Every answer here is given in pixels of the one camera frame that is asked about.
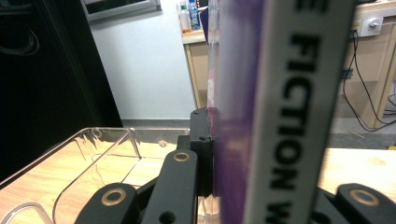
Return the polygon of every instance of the purple book cover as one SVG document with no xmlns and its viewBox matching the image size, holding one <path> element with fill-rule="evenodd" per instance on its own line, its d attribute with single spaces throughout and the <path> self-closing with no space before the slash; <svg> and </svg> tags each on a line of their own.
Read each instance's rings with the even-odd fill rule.
<svg viewBox="0 0 396 224">
<path fill-rule="evenodd" d="M 209 2 L 208 109 L 222 223 L 242 223 L 260 53 L 262 0 Z"/>
<path fill-rule="evenodd" d="M 343 0 L 209 1 L 221 223 L 310 218 L 353 12 Z"/>
</svg>

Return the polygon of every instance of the floor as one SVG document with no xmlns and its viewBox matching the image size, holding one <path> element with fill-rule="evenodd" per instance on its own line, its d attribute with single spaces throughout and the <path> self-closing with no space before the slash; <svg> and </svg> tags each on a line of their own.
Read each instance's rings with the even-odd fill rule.
<svg viewBox="0 0 396 224">
<path fill-rule="evenodd" d="M 389 95 L 395 92 L 394 86 Z M 388 102 L 386 109 L 396 110 L 396 106 Z M 385 116 L 383 121 L 396 120 L 396 115 Z M 344 95 L 338 96 L 332 120 L 328 147 L 388 149 L 396 144 L 396 123 L 376 132 L 365 131 L 358 123 Z"/>
</svg>

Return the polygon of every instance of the white wall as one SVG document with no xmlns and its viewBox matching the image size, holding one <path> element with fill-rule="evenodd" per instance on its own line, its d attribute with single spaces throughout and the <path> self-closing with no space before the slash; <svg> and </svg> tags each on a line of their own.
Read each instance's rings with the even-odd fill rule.
<svg viewBox="0 0 396 224">
<path fill-rule="evenodd" d="M 189 119 L 195 109 L 177 2 L 91 25 L 121 119 Z"/>
</svg>

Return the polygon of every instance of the black panel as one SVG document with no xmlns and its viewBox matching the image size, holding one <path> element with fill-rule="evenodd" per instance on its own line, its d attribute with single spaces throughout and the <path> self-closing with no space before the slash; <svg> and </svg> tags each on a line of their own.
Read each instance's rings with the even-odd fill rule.
<svg viewBox="0 0 396 224">
<path fill-rule="evenodd" d="M 0 53 L 0 180 L 80 129 L 122 126 L 79 0 L 33 4 L 0 16 L 0 46 L 23 45 L 26 27 L 40 43 L 33 56 Z"/>
</svg>

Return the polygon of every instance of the electrical outlet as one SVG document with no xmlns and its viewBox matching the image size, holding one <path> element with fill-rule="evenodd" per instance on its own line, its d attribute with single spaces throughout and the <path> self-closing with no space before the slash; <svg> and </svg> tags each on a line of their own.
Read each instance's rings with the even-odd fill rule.
<svg viewBox="0 0 396 224">
<path fill-rule="evenodd" d="M 383 21 L 383 17 L 364 20 L 361 24 L 361 36 L 380 35 Z"/>
<path fill-rule="evenodd" d="M 356 30 L 356 32 L 358 32 L 358 36 L 361 36 L 361 25 L 362 25 L 362 23 L 363 23 L 363 20 L 353 21 L 352 22 L 352 31 Z"/>
</svg>

